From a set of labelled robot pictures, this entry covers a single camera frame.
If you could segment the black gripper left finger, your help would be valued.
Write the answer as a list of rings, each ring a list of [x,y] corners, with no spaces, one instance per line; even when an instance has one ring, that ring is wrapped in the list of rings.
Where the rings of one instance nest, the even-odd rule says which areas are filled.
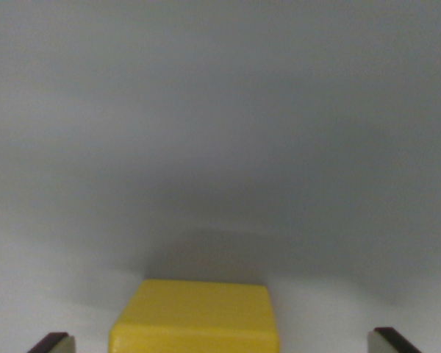
[[[67,332],[50,332],[37,342],[28,353],[75,353],[75,337]]]

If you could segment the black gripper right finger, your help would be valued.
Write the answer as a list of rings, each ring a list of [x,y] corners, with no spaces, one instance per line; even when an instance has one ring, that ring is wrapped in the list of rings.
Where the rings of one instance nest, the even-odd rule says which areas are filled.
[[[376,327],[367,334],[368,353],[421,353],[393,327]]]

